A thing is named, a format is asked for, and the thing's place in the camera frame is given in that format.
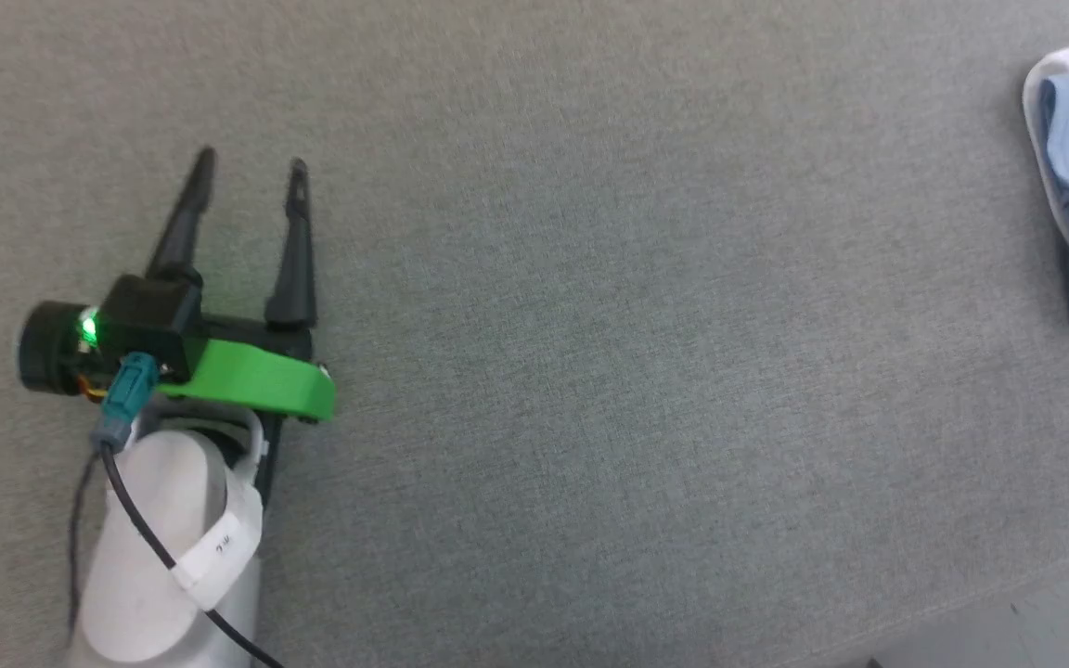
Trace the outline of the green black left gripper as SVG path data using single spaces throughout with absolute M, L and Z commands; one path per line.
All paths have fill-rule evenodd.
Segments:
M 149 258 L 146 278 L 202 285 L 193 266 L 200 223 L 211 206 L 215 147 L 201 147 L 181 195 L 167 217 L 160 240 Z M 338 390 L 328 371 L 313 359 L 317 322 L 313 207 L 308 165 L 290 164 L 286 234 L 264 321 L 205 315 L 207 346 L 191 380 L 162 383 L 158 392 L 169 398 L 200 399 L 217 405 L 253 410 L 262 422 L 266 453 L 254 478 L 255 491 L 268 502 L 283 428 L 293 418 L 305 423 L 330 421 Z

